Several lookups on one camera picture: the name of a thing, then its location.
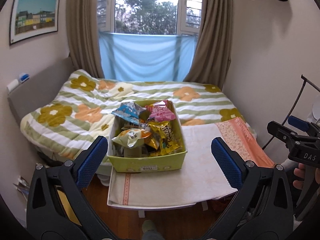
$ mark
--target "tree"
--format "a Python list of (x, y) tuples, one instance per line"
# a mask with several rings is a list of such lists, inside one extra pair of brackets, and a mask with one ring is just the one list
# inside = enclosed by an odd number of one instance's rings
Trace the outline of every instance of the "tree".
[(186, 24), (188, 27), (199, 28), (201, 22), (200, 15), (193, 12), (191, 8), (187, 8)]
[[(105, 9), (98, 6), (98, 22)], [(158, 0), (116, 0), (115, 32), (131, 34), (175, 35), (177, 6)]]

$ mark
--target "cardboard box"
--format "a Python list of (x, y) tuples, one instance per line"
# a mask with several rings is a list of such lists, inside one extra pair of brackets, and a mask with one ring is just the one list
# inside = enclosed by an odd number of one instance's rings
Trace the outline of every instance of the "cardboard box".
[[(159, 102), (159, 100), (135, 101), (136, 104), (142, 107), (154, 104), (156, 102)], [(114, 156), (112, 138), (116, 137), (121, 132), (121, 128), (123, 127), (125, 122), (119, 116), (115, 116), (109, 135), (107, 154), (110, 162), (117, 172), (153, 172), (181, 169), (184, 157), (187, 152), (187, 147), (174, 104), (169, 101), (168, 107), (176, 116), (176, 119), (170, 121), (170, 123), (172, 126), (172, 133), (174, 134), (175, 138), (182, 144), (182, 149), (180, 150), (181, 152), (165, 156), (145, 158), (124, 158)]]

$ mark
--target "brown curtain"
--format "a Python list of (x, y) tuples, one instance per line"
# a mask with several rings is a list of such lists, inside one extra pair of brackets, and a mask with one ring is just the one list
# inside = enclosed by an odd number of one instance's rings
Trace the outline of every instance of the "brown curtain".
[(99, 51), (97, 0), (67, 0), (67, 36), (76, 69), (104, 78)]
[(222, 89), (230, 66), (233, 0), (203, 0), (195, 56), (184, 81)]

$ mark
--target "framed picture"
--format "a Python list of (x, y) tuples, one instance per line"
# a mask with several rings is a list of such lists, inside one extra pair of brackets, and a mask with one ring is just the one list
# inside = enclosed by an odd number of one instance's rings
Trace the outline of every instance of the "framed picture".
[(59, 0), (14, 0), (10, 45), (34, 36), (58, 31)]

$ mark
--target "curtain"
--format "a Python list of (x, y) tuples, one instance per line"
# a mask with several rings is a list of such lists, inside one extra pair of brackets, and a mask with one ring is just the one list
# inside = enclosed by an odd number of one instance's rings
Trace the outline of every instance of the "curtain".
[(119, 81), (182, 81), (196, 48), (195, 36), (99, 34), (106, 79)]
[(196, 53), (187, 82), (223, 87), (230, 66), (233, 0), (203, 0)]
[(84, 69), (93, 77), (103, 78), (97, 0), (67, 0), (66, 20), (70, 57), (75, 68)]

